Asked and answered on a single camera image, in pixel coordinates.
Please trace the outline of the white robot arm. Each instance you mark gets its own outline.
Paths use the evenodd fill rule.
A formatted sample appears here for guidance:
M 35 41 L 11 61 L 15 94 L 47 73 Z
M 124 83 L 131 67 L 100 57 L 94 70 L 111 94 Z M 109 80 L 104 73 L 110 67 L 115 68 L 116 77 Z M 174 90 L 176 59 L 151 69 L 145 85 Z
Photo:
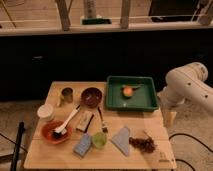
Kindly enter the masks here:
M 207 67 L 200 62 L 174 68 L 166 74 L 166 86 L 158 93 L 165 127 L 173 125 L 177 114 L 174 108 L 186 99 L 213 115 L 213 87 L 205 84 L 207 78 Z

